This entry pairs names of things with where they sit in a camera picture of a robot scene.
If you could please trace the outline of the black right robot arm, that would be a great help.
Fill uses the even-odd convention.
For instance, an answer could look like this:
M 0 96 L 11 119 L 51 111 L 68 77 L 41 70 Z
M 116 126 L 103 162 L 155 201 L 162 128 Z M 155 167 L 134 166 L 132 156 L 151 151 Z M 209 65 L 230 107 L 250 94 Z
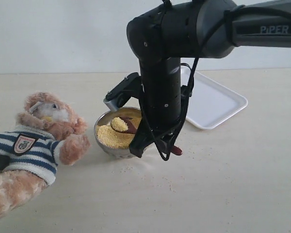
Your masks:
M 167 160 L 184 124 L 194 87 L 180 83 L 181 58 L 220 59 L 240 46 L 291 48 L 291 0 L 238 5 L 232 0 L 164 1 L 130 21 L 129 45 L 139 60 L 134 89 L 142 120 L 129 150 L 155 144 Z

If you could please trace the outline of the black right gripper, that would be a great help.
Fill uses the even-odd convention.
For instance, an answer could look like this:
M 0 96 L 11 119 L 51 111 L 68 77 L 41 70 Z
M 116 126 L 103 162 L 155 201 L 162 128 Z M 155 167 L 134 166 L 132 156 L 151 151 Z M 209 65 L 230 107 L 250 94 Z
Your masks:
M 187 86 L 141 85 L 138 101 L 142 120 L 129 145 L 130 153 L 142 157 L 145 149 L 156 143 L 165 154 L 179 154 L 174 143 L 187 115 Z

